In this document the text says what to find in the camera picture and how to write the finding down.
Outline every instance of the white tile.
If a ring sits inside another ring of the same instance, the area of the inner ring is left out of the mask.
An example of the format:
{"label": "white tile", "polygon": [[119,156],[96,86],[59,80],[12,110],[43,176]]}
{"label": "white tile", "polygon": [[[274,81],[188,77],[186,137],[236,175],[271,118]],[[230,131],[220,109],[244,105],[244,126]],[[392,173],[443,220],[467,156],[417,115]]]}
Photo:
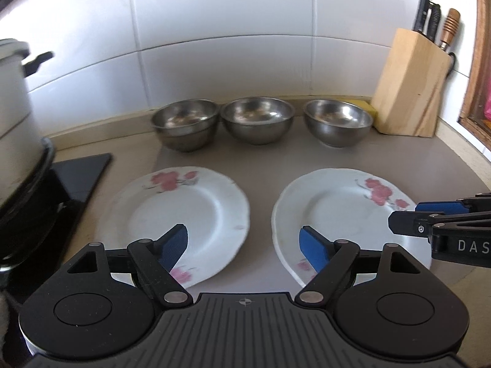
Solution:
{"label": "white tile", "polygon": [[418,0],[317,0],[316,36],[392,45],[396,29],[411,29]]}
{"label": "white tile", "polygon": [[458,131],[467,141],[475,146],[475,148],[482,151],[484,145],[481,143],[481,141],[469,133],[469,131],[464,129],[462,125],[457,123],[460,111],[462,109],[463,99],[466,95],[468,82],[469,79],[467,77],[461,73],[452,71],[452,74],[446,80],[443,89],[439,116],[456,131]]}
{"label": "white tile", "polygon": [[314,38],[311,94],[371,97],[389,50],[359,41]]}
{"label": "white tile", "polygon": [[238,36],[188,41],[142,51],[150,102],[250,95],[306,95],[308,36]]}
{"label": "white tile", "polygon": [[491,162],[491,151],[488,148],[484,148],[483,155]]}
{"label": "white tile", "polygon": [[441,22],[436,40],[440,40],[441,28],[450,8],[461,14],[460,28],[449,49],[455,52],[457,64],[455,70],[469,77],[476,37],[477,0],[433,0],[441,6]]}
{"label": "white tile", "polygon": [[312,0],[134,0],[141,48],[240,35],[312,35]]}
{"label": "white tile", "polygon": [[137,54],[97,63],[31,91],[42,133],[148,109]]}
{"label": "white tile", "polygon": [[31,57],[55,53],[28,78],[29,90],[136,50],[130,0],[16,0],[6,10],[0,39],[27,41]]}

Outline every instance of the plate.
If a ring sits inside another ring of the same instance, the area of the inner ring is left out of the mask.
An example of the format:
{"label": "plate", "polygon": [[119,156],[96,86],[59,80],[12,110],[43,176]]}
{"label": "plate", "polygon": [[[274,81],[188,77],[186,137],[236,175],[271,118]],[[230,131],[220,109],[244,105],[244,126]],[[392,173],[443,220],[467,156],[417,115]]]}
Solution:
{"label": "plate", "polygon": [[[352,169],[316,170],[290,183],[274,205],[274,248],[301,286],[316,275],[299,247],[299,231],[306,225],[331,241],[350,240],[362,249],[381,250],[387,242],[398,243],[429,267],[428,240],[395,235],[387,223],[391,212],[414,207],[406,194],[383,178]],[[374,277],[359,274],[357,283]]]}
{"label": "plate", "polygon": [[[188,229],[188,248],[171,275],[190,287],[220,272],[249,231],[249,202],[235,182],[203,167],[172,167],[128,184],[99,221],[96,239],[121,249],[158,239],[176,224]],[[130,274],[112,274],[129,284]]]}

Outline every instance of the beige countertop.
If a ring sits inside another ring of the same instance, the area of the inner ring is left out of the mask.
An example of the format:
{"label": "beige countertop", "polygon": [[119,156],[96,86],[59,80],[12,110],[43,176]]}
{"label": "beige countertop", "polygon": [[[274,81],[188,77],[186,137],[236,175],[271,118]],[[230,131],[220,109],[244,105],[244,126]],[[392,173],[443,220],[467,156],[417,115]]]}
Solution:
{"label": "beige countertop", "polygon": [[[59,151],[56,160],[111,152],[114,160],[103,175],[70,243],[66,259],[94,240],[95,227],[112,197],[132,180],[165,167],[202,166],[233,178],[249,198],[251,226],[237,257],[218,275],[190,289],[259,292],[300,286],[283,268],[271,241],[270,218],[281,190],[300,175],[325,167],[363,170],[394,183],[415,202],[453,200],[487,188],[440,139],[385,136],[376,131],[359,145],[334,149],[321,145],[296,117],[279,143],[254,147],[232,139],[220,129],[210,146],[189,154],[161,148],[153,133],[100,141]],[[459,355],[471,366],[491,363],[491,271],[434,262],[436,274],[470,311],[471,324]]]}

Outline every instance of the metal bowl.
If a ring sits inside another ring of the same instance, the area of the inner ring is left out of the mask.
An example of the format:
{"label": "metal bowl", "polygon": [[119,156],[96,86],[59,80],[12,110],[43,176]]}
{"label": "metal bowl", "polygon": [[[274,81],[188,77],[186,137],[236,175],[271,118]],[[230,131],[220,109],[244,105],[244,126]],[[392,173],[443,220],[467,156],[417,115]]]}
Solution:
{"label": "metal bowl", "polygon": [[307,128],[331,147],[350,147],[370,131],[373,118],[360,107],[335,99],[315,99],[303,109]]}
{"label": "metal bowl", "polygon": [[281,99],[251,97],[225,104],[220,114],[225,128],[235,138],[264,145],[279,140],[290,129],[295,109]]}
{"label": "metal bowl", "polygon": [[218,105],[207,99],[186,99],[159,109],[152,125],[166,147],[191,152],[211,142],[217,132]]}

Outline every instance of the wooden knife block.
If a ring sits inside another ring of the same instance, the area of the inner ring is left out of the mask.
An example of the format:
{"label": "wooden knife block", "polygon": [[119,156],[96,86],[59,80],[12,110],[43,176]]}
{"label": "wooden knife block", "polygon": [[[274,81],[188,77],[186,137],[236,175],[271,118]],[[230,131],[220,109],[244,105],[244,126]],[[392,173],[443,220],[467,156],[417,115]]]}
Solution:
{"label": "wooden knife block", "polygon": [[422,34],[397,29],[372,98],[384,134],[433,137],[452,58]]}

